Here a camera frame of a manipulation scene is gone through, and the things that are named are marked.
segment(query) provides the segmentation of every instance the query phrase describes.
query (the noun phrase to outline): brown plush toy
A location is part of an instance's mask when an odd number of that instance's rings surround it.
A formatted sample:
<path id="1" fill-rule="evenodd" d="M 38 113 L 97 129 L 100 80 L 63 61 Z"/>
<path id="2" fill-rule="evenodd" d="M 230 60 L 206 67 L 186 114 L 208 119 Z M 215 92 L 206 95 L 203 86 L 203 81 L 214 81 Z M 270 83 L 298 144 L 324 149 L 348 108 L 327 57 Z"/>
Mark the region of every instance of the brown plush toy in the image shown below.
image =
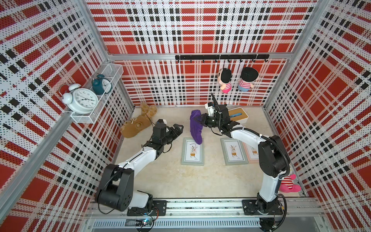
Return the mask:
<path id="1" fill-rule="evenodd" d="M 152 117 L 157 113 L 155 105 L 148 106 L 146 103 L 141 103 L 142 113 L 136 118 L 124 122 L 120 128 L 121 134 L 125 138 L 131 138 L 136 136 L 139 132 L 146 129 L 151 125 Z"/>

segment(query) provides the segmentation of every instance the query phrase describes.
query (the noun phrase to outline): black hook rack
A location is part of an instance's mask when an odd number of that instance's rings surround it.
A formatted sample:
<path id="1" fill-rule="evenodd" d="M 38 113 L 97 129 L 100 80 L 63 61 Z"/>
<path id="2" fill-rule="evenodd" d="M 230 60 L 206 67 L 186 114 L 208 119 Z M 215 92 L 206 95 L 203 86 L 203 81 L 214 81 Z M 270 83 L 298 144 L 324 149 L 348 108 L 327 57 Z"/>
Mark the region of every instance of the black hook rack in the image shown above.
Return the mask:
<path id="1" fill-rule="evenodd" d="M 269 54 L 246 54 L 246 55 L 176 55 L 175 60 L 189 60 L 191 63 L 194 60 L 202 60 L 204 63 L 205 60 L 215 60 L 217 63 L 218 60 L 227 60 L 229 63 L 232 60 L 251 60 L 255 62 L 256 60 L 263 59 L 264 62 L 267 62 L 269 59 Z"/>

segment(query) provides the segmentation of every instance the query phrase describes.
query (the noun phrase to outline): clock face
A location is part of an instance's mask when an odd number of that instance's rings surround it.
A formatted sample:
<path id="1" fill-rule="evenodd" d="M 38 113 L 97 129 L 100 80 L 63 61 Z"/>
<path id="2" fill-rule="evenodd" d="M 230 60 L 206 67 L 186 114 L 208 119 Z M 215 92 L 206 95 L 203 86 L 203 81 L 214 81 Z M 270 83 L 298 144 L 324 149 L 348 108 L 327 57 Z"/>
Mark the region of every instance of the clock face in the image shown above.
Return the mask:
<path id="1" fill-rule="evenodd" d="M 102 87 L 103 87 L 104 91 L 105 91 L 106 93 L 108 93 L 108 92 L 110 92 L 112 85 L 111 85 L 111 83 L 109 82 L 109 80 L 107 80 L 107 79 L 103 79 L 103 80 L 102 80 Z"/>
<path id="2" fill-rule="evenodd" d="M 98 103 L 97 96 L 89 90 L 77 89 L 73 93 L 74 101 L 82 107 L 93 109 Z"/>

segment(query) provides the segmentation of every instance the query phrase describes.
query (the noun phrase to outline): plaid wall panel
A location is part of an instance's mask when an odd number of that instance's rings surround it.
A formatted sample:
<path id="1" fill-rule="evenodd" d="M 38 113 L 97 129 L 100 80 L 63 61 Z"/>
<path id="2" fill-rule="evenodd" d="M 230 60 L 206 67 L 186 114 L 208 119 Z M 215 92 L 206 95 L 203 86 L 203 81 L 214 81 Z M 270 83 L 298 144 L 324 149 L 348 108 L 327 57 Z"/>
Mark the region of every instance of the plaid wall panel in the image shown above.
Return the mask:
<path id="1" fill-rule="evenodd" d="M 335 231 L 370 231 L 370 22 L 370 1 L 332 0 L 268 108 Z"/>
<path id="2" fill-rule="evenodd" d="M 122 76 L 134 105 L 205 104 L 214 93 L 219 102 L 233 105 L 263 106 L 280 74 L 285 59 L 264 61 L 116 61 L 123 65 Z M 259 71 L 259 77 L 248 92 L 237 89 L 244 67 Z M 221 68 L 232 71 L 232 90 L 223 94 L 217 83 Z"/>
<path id="3" fill-rule="evenodd" d="M 59 87 L 103 59 L 74 1 L 1 1 L 0 35 L 2 191 L 64 112 Z"/>
<path id="4" fill-rule="evenodd" d="M 81 229 L 104 168 L 112 162 L 129 118 L 129 105 L 116 86 L 96 124 L 72 123 L 47 157 L 0 231 Z"/>
<path id="5" fill-rule="evenodd" d="M 86 0 L 111 54 L 291 52 L 310 1 Z"/>

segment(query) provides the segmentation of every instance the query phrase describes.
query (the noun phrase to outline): white wire shelf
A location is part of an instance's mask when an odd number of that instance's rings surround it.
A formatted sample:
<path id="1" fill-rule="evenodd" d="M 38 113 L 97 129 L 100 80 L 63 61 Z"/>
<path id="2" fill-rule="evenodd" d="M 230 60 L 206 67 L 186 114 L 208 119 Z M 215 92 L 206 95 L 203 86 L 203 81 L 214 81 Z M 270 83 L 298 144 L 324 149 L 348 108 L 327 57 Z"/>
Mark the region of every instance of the white wire shelf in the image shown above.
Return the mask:
<path id="1" fill-rule="evenodd" d="M 104 77 L 109 80 L 109 82 L 112 85 L 112 91 L 109 92 L 108 94 L 103 94 L 103 95 L 97 95 L 98 97 L 98 104 L 96 107 L 93 109 L 93 111 L 89 114 L 79 114 L 76 112 L 73 112 L 71 114 L 71 117 L 76 123 L 87 123 L 87 124 L 94 124 L 99 115 L 101 114 L 104 106 L 107 104 L 107 101 L 114 91 L 114 87 L 117 84 L 117 81 L 120 80 L 124 70 L 122 68 L 122 65 L 118 64 L 107 64 L 104 70 L 100 73 L 103 74 Z"/>

